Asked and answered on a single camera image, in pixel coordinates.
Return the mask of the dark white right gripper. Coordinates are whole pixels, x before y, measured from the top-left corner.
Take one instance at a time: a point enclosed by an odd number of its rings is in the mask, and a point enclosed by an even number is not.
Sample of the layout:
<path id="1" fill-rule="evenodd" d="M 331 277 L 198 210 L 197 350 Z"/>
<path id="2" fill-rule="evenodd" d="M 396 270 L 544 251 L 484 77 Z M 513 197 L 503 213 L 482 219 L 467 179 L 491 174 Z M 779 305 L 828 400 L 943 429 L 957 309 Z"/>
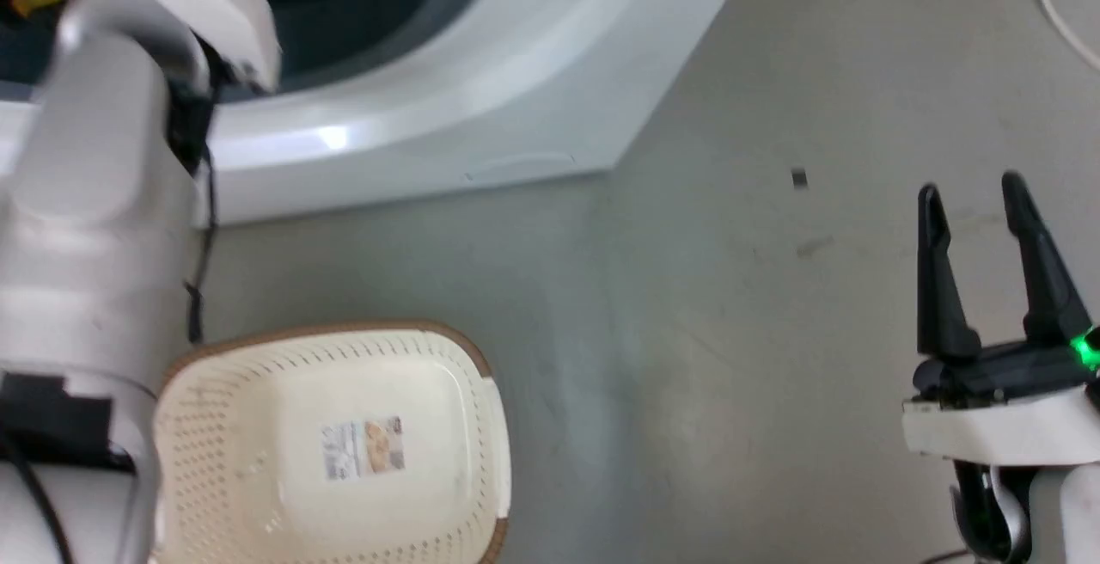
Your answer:
<path id="1" fill-rule="evenodd" d="M 919 353 L 915 396 L 902 406 L 908 450 L 1001 467 L 1097 462 L 1092 318 L 1042 220 L 1028 184 L 1002 175 L 1007 226 L 1018 239 L 1028 340 L 986 347 L 968 325 L 952 272 L 950 223 L 935 184 L 919 193 Z"/>

